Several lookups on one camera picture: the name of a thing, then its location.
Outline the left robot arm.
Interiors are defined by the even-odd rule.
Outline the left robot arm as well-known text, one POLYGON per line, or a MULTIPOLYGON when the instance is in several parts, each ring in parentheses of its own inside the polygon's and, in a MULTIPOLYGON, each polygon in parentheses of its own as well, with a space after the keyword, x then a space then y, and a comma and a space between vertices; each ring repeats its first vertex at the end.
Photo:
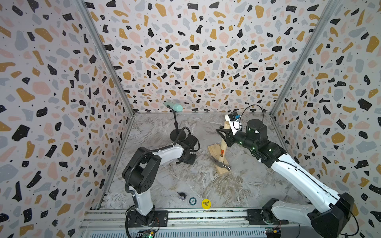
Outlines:
POLYGON ((183 141, 175 141, 157 149, 140 147, 135 152, 122 173, 125 191, 134 201, 135 214, 143 223, 154 219, 155 206, 151 199, 153 185, 160 165, 176 160, 177 164, 193 165, 196 152, 200 149, 199 140, 189 134, 183 141))

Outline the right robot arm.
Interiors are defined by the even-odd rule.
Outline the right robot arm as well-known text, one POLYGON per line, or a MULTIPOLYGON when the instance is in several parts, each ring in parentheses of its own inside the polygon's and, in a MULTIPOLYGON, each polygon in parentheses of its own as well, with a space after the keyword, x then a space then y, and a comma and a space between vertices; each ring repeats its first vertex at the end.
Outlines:
POLYGON ((259 215, 260 220, 273 225, 282 220, 313 228, 323 238, 337 238, 354 217, 354 198, 339 194, 324 185, 302 168, 281 146, 269 141, 267 126, 261 120, 249 120, 242 129, 241 118, 235 114, 225 116, 230 128, 220 127, 217 133, 228 147, 240 145, 268 168, 282 175, 309 201, 310 205, 292 204, 279 199, 267 202, 259 215))

